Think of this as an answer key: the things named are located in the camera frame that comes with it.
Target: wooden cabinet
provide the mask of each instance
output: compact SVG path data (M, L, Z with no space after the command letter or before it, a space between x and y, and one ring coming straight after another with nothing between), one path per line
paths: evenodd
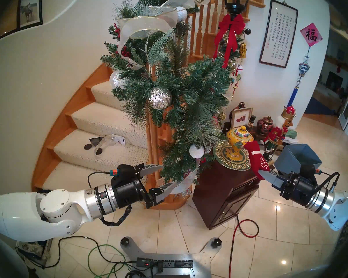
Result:
M231 170L214 161L211 168L200 174L193 202L206 226L213 229L241 211L258 189L259 182L251 169Z

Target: decorative plate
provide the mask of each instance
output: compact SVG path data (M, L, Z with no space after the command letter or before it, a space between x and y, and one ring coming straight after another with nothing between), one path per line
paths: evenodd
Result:
M234 162L226 156L226 151L231 148L232 146L226 140L218 142L213 148L213 154L217 161L229 169L240 171L249 170L251 168L249 152L241 149L240 154L243 155L243 159L240 162Z

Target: gray box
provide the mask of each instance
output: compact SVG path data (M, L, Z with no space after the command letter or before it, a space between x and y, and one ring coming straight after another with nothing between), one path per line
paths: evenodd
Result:
M299 173L300 166L306 164L313 164L317 169L322 161L308 144L290 144L284 147L275 162L275 167L285 173Z

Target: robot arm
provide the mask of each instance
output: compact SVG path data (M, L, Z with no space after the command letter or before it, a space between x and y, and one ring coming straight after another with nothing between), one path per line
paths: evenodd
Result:
M136 201L146 207L158 205L176 186L167 183L145 190L140 179L160 165L119 165L111 171L109 184L77 192L57 189L48 194L10 193L0 195L0 233L19 241L44 241L74 234L84 223L123 208ZM77 209L82 207L84 214Z
M324 185L317 185L314 174L317 173L314 166L303 165L300 173L283 173L259 170L274 188L280 191L280 196L286 200L293 200L306 209L317 213L329 224L330 228L337 231L348 220L348 193L334 191L339 173L333 173L329 178L337 175L330 190Z

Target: red mitten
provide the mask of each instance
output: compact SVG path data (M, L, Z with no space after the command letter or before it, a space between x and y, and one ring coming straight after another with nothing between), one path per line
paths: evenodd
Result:
M251 169L259 179L264 179L258 170L269 171L269 165L260 153L259 144L255 141L249 141L245 144L245 149L249 152Z

